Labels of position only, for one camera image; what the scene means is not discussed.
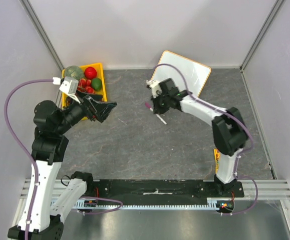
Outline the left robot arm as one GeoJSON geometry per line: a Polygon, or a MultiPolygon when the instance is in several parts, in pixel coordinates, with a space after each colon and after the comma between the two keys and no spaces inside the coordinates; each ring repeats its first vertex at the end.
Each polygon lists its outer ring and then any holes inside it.
{"type": "Polygon", "coordinates": [[[65,133],[84,117],[103,122],[116,102],[95,100],[91,95],[62,110],[51,100],[34,109],[35,138],[29,153],[32,176],[27,202],[19,223],[8,231],[13,240],[59,240],[64,222],[77,200],[94,192],[93,176],[77,171],[54,204],[52,193],[69,140],[65,133]]]}

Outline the yellow framed whiteboard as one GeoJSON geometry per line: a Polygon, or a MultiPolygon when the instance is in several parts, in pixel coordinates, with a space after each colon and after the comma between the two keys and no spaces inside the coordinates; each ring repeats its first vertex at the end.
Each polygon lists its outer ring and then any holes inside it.
{"type": "Polygon", "coordinates": [[[165,65],[170,64],[180,70],[185,77],[189,91],[195,96],[200,95],[211,73],[210,67],[168,50],[163,52],[158,63],[162,66],[155,69],[151,77],[153,80],[161,82],[171,78],[179,90],[184,90],[185,84],[180,74],[175,69],[165,65]]]}

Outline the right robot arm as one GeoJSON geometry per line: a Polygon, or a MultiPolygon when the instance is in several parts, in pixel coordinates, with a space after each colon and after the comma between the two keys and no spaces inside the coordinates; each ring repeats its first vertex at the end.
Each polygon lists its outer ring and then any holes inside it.
{"type": "Polygon", "coordinates": [[[246,127],[239,110],[216,107],[195,96],[188,90],[180,91],[171,78],[161,82],[148,80],[151,90],[153,113],[162,115],[170,109],[190,114],[212,127],[213,141],[220,152],[218,171],[214,175],[214,191],[218,196],[238,193],[237,162],[248,140],[246,127]]]}

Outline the pink capped whiteboard marker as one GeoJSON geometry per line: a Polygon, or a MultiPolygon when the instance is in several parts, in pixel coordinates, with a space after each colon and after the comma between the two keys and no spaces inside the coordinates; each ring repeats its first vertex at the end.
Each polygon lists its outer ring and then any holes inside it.
{"type": "MultiPolygon", "coordinates": [[[[150,110],[150,111],[152,111],[152,112],[154,112],[154,109],[151,107],[151,105],[149,104],[149,103],[145,103],[145,106],[150,110]]],[[[165,125],[167,125],[167,122],[159,115],[159,114],[156,114],[155,113],[155,115],[156,115],[156,117],[157,118],[159,118],[159,120],[163,123],[163,124],[165,124],[165,125]]]]}

